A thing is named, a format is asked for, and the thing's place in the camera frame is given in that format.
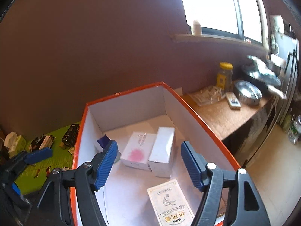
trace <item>window frame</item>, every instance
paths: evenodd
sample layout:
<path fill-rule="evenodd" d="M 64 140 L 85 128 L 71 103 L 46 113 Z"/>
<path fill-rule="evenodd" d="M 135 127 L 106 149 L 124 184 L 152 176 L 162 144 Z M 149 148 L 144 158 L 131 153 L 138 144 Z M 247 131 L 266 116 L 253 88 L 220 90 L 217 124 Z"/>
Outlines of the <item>window frame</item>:
<path fill-rule="evenodd" d="M 217 36 L 224 36 L 224 37 L 230 37 L 230 38 L 235 38 L 235 39 L 240 39 L 242 41 L 245 41 L 246 39 L 249 39 L 251 43 L 257 44 L 260 46 L 263 46 L 263 28 L 262 28 L 262 17 L 261 17 L 261 12 L 260 12 L 260 7 L 258 0 L 256 0 L 257 8 L 258 8 L 258 13 L 260 17 L 260 28 L 261 28 L 261 42 L 256 41 L 254 39 L 251 39 L 249 37 L 246 37 L 243 32 L 243 19 L 242 19 L 242 14 L 240 10 L 240 5 L 239 5 L 239 0 L 233 0 L 234 2 L 234 7 L 235 7 L 235 13 L 236 13 L 236 21 L 237 21 L 237 32 L 238 34 L 234 34 L 231 32 L 227 31 L 222 31 L 218 29 L 213 29 L 213 28 L 208 28 L 208 27 L 202 27 L 202 33 L 207 34 L 207 35 L 217 35 Z"/>

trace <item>beige floor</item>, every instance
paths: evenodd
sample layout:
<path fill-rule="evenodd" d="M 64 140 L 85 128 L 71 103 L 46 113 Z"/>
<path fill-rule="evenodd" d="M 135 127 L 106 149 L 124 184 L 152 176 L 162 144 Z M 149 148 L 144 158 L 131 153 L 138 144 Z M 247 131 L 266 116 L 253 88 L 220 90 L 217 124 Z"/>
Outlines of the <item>beige floor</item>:
<path fill-rule="evenodd" d="M 276 125 L 247 170 L 271 225 L 283 225 L 301 196 L 301 144 L 291 144 Z"/>

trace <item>plastic bottle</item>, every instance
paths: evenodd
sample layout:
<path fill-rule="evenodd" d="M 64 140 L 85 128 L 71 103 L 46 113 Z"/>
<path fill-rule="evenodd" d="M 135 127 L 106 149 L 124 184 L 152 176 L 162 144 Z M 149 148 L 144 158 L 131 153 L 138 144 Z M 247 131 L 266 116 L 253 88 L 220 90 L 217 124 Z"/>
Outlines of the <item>plastic bottle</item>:
<path fill-rule="evenodd" d="M 193 24 L 191 27 L 191 33 L 192 33 L 192 35 L 202 35 L 202 27 L 197 19 L 195 19 L 193 21 Z"/>
<path fill-rule="evenodd" d="M 291 143 L 295 144 L 298 141 L 298 138 L 301 135 L 301 115 L 297 116 L 294 120 L 287 135 Z"/>
<path fill-rule="evenodd" d="M 216 86 L 220 87 L 224 93 L 231 92 L 233 65 L 227 62 L 219 63 Z"/>

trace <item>metal screw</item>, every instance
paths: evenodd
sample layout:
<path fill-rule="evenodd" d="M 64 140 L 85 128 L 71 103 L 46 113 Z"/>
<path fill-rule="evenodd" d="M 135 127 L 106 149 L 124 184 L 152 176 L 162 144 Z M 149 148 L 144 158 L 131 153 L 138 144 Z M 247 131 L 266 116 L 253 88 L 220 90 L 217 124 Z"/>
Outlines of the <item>metal screw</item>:
<path fill-rule="evenodd" d="M 87 161 L 83 164 L 83 167 L 84 168 L 88 168 L 88 167 L 91 167 L 91 162 Z"/>
<path fill-rule="evenodd" d="M 239 172 L 240 174 L 246 174 L 246 169 L 240 168 L 240 169 L 238 169 L 238 172 Z"/>
<path fill-rule="evenodd" d="M 52 173 L 53 173 L 53 174 L 58 174 L 58 173 L 60 172 L 60 170 L 61 170 L 61 169 L 58 168 L 58 167 L 57 167 L 57 168 L 54 168 L 54 169 L 52 170 Z"/>
<path fill-rule="evenodd" d="M 211 170 L 215 169 L 216 168 L 216 165 L 214 163 L 208 163 L 207 164 L 207 167 Z"/>

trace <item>pink logo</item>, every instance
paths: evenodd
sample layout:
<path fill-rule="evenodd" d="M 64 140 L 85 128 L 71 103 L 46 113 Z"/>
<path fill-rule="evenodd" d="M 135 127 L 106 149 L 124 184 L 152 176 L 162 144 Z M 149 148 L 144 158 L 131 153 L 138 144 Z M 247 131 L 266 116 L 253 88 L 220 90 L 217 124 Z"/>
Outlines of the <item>pink logo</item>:
<path fill-rule="evenodd" d="M 144 158 L 144 153 L 140 149 L 133 149 L 128 156 L 129 161 L 140 162 Z"/>

